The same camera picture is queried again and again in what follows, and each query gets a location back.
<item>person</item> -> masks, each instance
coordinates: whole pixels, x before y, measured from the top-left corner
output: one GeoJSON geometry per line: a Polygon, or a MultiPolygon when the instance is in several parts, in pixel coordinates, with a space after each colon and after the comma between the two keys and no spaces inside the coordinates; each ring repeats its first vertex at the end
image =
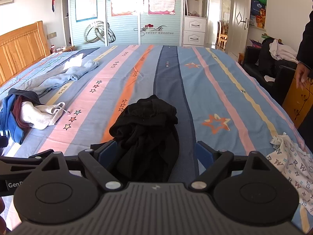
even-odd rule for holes
{"type": "Polygon", "coordinates": [[[297,88],[301,87],[301,89],[305,88],[308,83],[309,73],[313,69],[313,11],[309,17],[310,22],[306,25],[299,46],[297,55],[299,63],[295,72],[296,86],[297,88]]]}

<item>wooden headboard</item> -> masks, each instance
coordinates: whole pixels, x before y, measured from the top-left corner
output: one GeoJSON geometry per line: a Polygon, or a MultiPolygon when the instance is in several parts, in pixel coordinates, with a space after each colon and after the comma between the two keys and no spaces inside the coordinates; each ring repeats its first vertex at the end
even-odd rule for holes
{"type": "Polygon", "coordinates": [[[49,55],[42,21],[1,35],[0,86],[49,55]]]}

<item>striped bedsheet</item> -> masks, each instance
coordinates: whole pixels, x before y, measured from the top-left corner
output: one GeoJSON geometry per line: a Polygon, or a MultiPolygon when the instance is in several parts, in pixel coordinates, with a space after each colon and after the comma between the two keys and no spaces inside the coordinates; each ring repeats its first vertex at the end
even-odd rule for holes
{"type": "MultiPolygon", "coordinates": [[[[43,104],[65,102],[70,115],[57,125],[32,129],[20,146],[10,142],[4,154],[28,157],[47,149],[76,155],[112,139],[109,128],[124,108],[156,94],[177,109],[180,153],[170,182],[191,182],[201,172],[196,141],[235,155],[273,152],[270,140],[284,132],[309,151],[286,112],[225,53],[209,48],[130,45],[85,49],[43,59],[4,85],[0,92],[79,57],[100,66],[40,98],[43,104]]],[[[18,223],[12,197],[5,197],[2,216],[9,228],[18,223]]],[[[313,226],[313,217],[299,205],[293,222],[300,229],[313,226]]]]}

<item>maroon cloth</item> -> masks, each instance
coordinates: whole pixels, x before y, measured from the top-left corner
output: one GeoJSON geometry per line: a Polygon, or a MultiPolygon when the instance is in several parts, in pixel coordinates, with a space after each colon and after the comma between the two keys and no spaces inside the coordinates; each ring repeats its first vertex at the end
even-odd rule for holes
{"type": "Polygon", "coordinates": [[[29,128],[29,125],[27,123],[24,123],[20,119],[21,109],[22,109],[22,102],[26,101],[27,99],[23,96],[18,96],[18,98],[14,102],[12,114],[15,118],[15,121],[17,122],[18,126],[26,132],[29,128]]]}

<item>blue gripper pad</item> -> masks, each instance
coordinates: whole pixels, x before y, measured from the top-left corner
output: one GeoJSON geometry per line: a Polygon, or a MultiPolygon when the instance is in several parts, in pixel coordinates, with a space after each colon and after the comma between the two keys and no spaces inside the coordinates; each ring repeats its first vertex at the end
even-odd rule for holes
{"type": "Polygon", "coordinates": [[[195,145],[195,153],[197,159],[202,163],[202,165],[207,169],[209,168],[220,154],[213,148],[209,147],[202,141],[198,141],[195,145]]]}
{"type": "Polygon", "coordinates": [[[97,161],[107,169],[109,164],[113,162],[116,157],[117,143],[115,140],[110,140],[104,144],[101,149],[103,150],[99,153],[97,161]]]}

